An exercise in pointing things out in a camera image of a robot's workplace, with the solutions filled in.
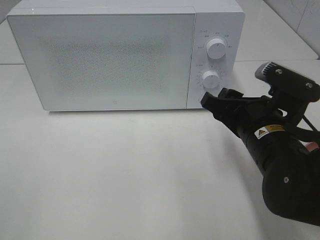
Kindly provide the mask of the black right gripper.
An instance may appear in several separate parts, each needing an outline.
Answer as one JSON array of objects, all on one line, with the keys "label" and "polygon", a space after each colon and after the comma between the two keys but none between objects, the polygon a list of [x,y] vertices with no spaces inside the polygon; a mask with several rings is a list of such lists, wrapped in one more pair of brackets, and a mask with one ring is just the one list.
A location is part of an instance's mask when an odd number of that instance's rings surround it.
[{"label": "black right gripper", "polygon": [[294,132],[303,118],[303,105],[276,105],[266,96],[243,98],[222,88],[218,96],[206,92],[201,106],[239,137],[262,173],[297,173],[304,169],[304,146]]}]

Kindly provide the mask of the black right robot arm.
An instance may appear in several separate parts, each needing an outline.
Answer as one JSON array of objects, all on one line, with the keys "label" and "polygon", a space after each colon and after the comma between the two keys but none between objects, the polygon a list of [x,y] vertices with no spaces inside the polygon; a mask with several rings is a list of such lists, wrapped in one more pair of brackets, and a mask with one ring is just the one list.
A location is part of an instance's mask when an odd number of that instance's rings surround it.
[{"label": "black right robot arm", "polygon": [[262,197],[273,214],[320,224],[320,152],[285,129],[286,116],[267,96],[244,97],[224,88],[201,105],[240,138],[262,174]]}]

